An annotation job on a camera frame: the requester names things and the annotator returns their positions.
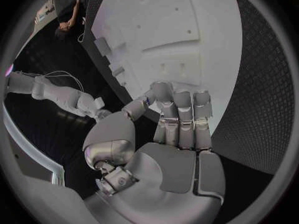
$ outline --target black mesh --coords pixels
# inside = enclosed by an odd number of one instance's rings
[[[292,78],[270,25],[249,1],[237,2],[243,29],[242,58],[231,100],[212,137],[214,150],[273,174],[292,130]]]

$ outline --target light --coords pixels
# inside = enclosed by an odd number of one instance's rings
[[[8,68],[8,70],[5,72],[5,77],[9,76],[9,74],[12,72],[13,70],[13,64]]]

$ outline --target mesh panel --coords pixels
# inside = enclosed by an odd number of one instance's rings
[[[294,92],[283,49],[247,0],[237,0],[243,29],[240,70],[229,105],[213,134],[214,151],[275,173],[287,148]]]

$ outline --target person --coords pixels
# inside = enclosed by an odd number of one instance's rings
[[[88,0],[54,0],[59,26],[55,31],[58,40],[81,34],[84,30]]]

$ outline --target dark hair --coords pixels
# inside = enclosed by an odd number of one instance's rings
[[[69,35],[70,35],[70,31],[60,30],[59,27],[55,30],[55,38],[58,39],[59,41],[65,41]]]

